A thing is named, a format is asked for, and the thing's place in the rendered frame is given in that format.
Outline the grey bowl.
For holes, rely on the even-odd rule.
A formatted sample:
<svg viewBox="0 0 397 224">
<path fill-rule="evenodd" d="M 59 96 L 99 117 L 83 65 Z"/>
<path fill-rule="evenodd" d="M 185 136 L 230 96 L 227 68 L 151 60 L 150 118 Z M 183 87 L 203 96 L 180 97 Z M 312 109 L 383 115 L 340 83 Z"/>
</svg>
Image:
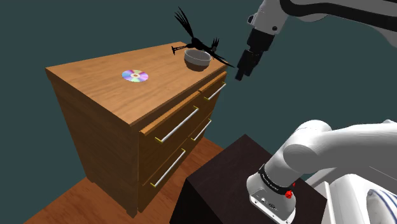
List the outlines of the grey bowl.
<svg viewBox="0 0 397 224">
<path fill-rule="evenodd" d="M 185 51 L 185 64 L 187 68 L 192 71 L 205 70 L 209 66 L 211 60 L 212 57 L 207 52 L 196 49 L 188 49 Z"/>
</svg>

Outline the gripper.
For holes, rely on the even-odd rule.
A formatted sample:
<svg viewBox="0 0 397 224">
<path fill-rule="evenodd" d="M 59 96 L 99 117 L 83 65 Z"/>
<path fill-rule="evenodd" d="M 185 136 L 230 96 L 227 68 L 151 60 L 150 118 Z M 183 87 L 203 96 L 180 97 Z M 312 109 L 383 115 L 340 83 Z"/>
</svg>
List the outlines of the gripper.
<svg viewBox="0 0 397 224">
<path fill-rule="evenodd" d="M 263 53 L 270 48 L 274 37 L 272 34 L 252 28 L 247 40 L 249 48 L 243 51 L 242 57 L 237 64 L 236 80 L 241 81 L 243 76 L 251 75 L 253 68 L 259 63 Z"/>
</svg>

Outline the wooden chest of drawers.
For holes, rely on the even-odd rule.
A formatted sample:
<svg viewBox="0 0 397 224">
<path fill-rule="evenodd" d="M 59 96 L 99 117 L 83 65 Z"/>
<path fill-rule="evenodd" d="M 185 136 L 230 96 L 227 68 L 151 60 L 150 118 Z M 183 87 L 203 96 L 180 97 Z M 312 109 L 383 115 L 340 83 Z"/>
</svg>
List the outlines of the wooden chest of drawers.
<svg viewBox="0 0 397 224">
<path fill-rule="evenodd" d="M 188 69 L 160 45 L 46 68 L 87 178 L 135 216 L 211 123 L 226 65 Z M 126 70 L 149 78 L 131 82 Z"/>
</svg>

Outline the black bird figure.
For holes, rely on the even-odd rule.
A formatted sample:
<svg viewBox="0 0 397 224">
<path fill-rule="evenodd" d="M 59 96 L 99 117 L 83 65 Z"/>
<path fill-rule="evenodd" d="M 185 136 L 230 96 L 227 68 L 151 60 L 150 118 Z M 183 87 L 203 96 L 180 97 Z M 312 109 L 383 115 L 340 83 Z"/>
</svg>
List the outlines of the black bird figure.
<svg viewBox="0 0 397 224">
<path fill-rule="evenodd" d="M 184 48 L 195 48 L 197 50 L 204 51 L 204 52 L 208 53 L 212 58 L 220 61 L 221 63 L 223 63 L 227 66 L 233 67 L 233 65 L 231 65 L 225 61 L 225 58 L 216 54 L 216 50 L 218 49 L 218 45 L 219 45 L 219 38 L 214 38 L 211 46 L 207 46 L 203 42 L 201 42 L 201 40 L 199 40 L 198 38 L 196 38 L 194 36 L 192 27 L 189 23 L 189 20 L 180 7 L 179 7 L 179 11 L 175 12 L 174 17 L 183 26 L 185 31 L 190 35 L 191 43 L 188 43 L 185 46 L 177 46 L 177 47 L 172 46 L 171 49 L 172 49 L 173 54 L 175 54 L 176 51 L 184 49 Z"/>
</svg>

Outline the shiny compact disc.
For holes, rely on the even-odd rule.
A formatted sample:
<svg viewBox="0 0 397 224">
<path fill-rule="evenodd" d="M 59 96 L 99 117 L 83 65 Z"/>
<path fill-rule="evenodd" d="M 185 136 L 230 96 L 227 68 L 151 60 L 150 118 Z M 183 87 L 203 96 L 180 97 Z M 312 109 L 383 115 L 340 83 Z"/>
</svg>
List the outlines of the shiny compact disc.
<svg viewBox="0 0 397 224">
<path fill-rule="evenodd" d="M 127 81 L 139 83 L 146 81 L 149 78 L 149 76 L 144 71 L 131 69 L 124 71 L 122 73 L 122 78 Z"/>
</svg>

